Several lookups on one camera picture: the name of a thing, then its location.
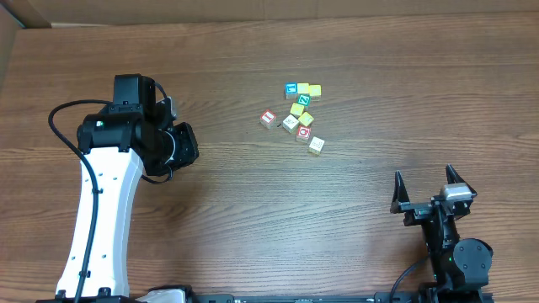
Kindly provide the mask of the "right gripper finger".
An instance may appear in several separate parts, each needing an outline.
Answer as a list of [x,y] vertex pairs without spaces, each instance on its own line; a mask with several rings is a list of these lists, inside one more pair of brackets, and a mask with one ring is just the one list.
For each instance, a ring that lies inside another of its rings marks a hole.
[[446,165],[446,178],[448,184],[465,184],[468,191],[471,193],[471,196],[473,198],[477,196],[477,191],[457,173],[456,169],[451,164]]
[[395,172],[395,185],[390,211],[393,214],[403,213],[410,206],[410,199],[400,171]]

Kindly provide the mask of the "white dotted wooden block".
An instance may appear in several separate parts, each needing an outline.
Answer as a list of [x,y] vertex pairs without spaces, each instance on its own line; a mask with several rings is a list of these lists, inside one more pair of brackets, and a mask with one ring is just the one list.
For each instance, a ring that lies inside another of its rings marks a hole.
[[315,155],[320,155],[325,144],[325,140],[314,136],[309,144],[308,151]]

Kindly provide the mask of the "red Q letter block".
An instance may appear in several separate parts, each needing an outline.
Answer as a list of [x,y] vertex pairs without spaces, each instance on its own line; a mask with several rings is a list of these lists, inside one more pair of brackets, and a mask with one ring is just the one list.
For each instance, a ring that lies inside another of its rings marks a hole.
[[297,129],[296,140],[303,143],[308,143],[311,137],[311,128],[300,125]]

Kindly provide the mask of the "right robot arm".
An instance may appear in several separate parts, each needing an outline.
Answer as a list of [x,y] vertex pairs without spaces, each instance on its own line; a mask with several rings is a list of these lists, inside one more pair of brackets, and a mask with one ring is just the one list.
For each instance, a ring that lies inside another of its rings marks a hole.
[[395,172],[395,185],[390,211],[404,214],[405,226],[420,226],[427,248],[434,281],[421,284],[410,295],[399,294],[398,286],[424,260],[407,268],[389,293],[389,302],[455,302],[488,303],[491,294],[482,292],[488,285],[494,250],[477,238],[461,239],[456,221],[470,214],[477,197],[473,189],[450,164],[446,165],[447,184],[430,201],[413,203],[408,197],[402,174]]

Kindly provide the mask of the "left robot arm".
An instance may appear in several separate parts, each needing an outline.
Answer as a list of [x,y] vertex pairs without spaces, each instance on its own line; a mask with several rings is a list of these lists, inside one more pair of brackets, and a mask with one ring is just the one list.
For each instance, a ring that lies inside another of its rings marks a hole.
[[166,183],[195,162],[191,125],[178,123],[175,102],[141,74],[115,76],[113,98],[87,115],[71,143],[48,116],[53,133],[79,158],[81,191],[72,245],[55,302],[130,302],[127,248],[137,185]]

